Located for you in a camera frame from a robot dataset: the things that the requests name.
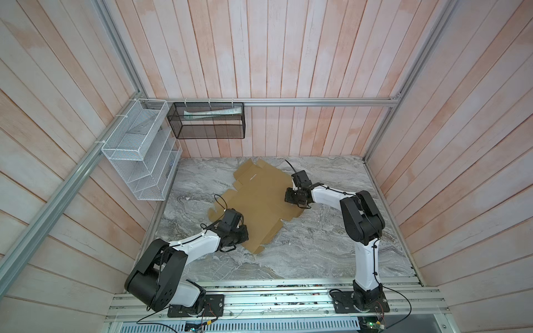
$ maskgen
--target gray marble surface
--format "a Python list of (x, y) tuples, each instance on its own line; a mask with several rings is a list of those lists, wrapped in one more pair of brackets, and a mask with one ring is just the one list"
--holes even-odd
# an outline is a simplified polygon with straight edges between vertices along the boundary
[[(367, 190), (385, 219), (379, 248), (379, 273), (382, 277), (415, 275), (411, 263), (391, 226), (360, 158), (289, 157), (296, 170), (306, 170), (313, 182), (322, 182), (345, 191)], [(175, 182), (156, 236), (166, 241), (179, 240), (201, 231), (200, 223), (209, 224), (207, 210), (213, 194), (233, 188), (233, 172), (247, 158), (186, 158), (179, 162)], [(264, 160), (292, 173), (284, 158)], [(184, 278), (194, 281), (351, 278), (355, 275), (354, 242), (346, 235), (342, 214), (322, 204), (289, 222), (264, 245), (265, 250), (252, 255), (242, 246), (229, 253), (206, 255), (187, 265)]]

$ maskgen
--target wood panel wall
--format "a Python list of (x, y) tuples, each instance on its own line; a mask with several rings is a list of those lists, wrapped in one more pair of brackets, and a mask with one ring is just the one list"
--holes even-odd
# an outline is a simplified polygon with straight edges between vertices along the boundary
[[(395, 96), (443, 0), (107, 0), (158, 98)], [(246, 108), (243, 140), (184, 156), (364, 155), (386, 109)]]
[[(0, 2), (0, 257), (135, 92), (90, 0)], [(97, 332), (154, 213), (102, 161), (0, 302), (2, 332)]]
[(460, 2), (369, 161), (462, 332), (533, 329), (532, 18)]

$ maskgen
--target flattened cardboard box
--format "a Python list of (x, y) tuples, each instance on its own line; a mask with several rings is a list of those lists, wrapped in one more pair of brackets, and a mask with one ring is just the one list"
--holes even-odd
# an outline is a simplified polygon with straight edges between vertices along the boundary
[[(222, 197), (228, 208), (240, 212), (248, 228), (248, 240), (242, 244), (252, 254), (264, 250), (283, 226), (284, 221), (298, 217), (303, 209), (285, 202), (285, 191), (292, 187), (290, 175), (259, 159), (242, 164), (234, 173), (235, 190), (227, 190)], [(215, 202), (207, 216), (211, 222), (222, 217), (224, 208)]]

